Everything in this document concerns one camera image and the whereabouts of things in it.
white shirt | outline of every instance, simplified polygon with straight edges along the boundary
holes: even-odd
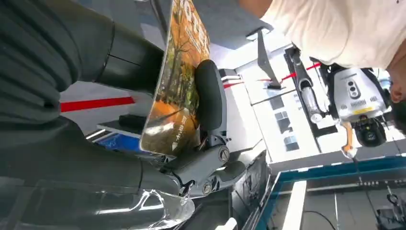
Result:
[[[262,20],[326,64],[385,69],[406,39],[406,0],[273,0]]]

screw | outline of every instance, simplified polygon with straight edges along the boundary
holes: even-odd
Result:
[[[223,149],[220,151],[220,160],[227,161],[228,160],[228,151]]]
[[[207,195],[207,194],[209,194],[211,191],[212,191],[212,185],[211,185],[209,182],[205,183],[205,184],[203,185],[203,193],[204,193],[205,195]]]

white wall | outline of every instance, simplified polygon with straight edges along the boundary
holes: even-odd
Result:
[[[232,139],[228,148],[233,152],[254,147],[262,135],[244,85],[227,88],[226,98],[227,138]]]

window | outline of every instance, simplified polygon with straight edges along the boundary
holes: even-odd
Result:
[[[285,107],[285,105],[283,104],[282,98],[280,96],[272,98],[270,100],[270,102],[271,102],[271,106],[272,106],[273,110],[277,110],[277,109]]]
[[[289,127],[291,125],[291,121],[288,118],[288,113],[286,111],[276,113],[276,122],[278,122],[279,130],[281,131],[281,134],[284,134],[285,132],[293,132],[292,127]]]
[[[299,149],[295,136],[286,137],[283,139],[283,141],[285,143],[287,152]]]

red stripe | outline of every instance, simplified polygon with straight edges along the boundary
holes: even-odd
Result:
[[[317,63],[313,66],[306,68],[306,70],[317,68],[320,66],[320,63]],[[294,78],[296,77],[296,73],[290,74],[284,78],[283,80]],[[262,79],[258,81],[270,81],[270,79]],[[232,83],[232,84],[224,84],[224,88],[227,89],[233,85],[238,85],[244,82],[239,83]],[[120,97],[120,98],[107,98],[107,99],[98,99],[98,100],[90,100],[90,101],[79,101],[79,102],[63,102],[61,103],[61,112],[72,112],[78,110],[85,110],[85,109],[95,109],[95,108],[103,108],[109,106],[116,106],[116,105],[124,105],[124,104],[133,104],[135,101],[132,97]]]
[[[79,102],[64,102],[61,103],[61,112],[72,112],[77,110],[95,109],[133,103],[134,100],[132,97],[107,98]]]

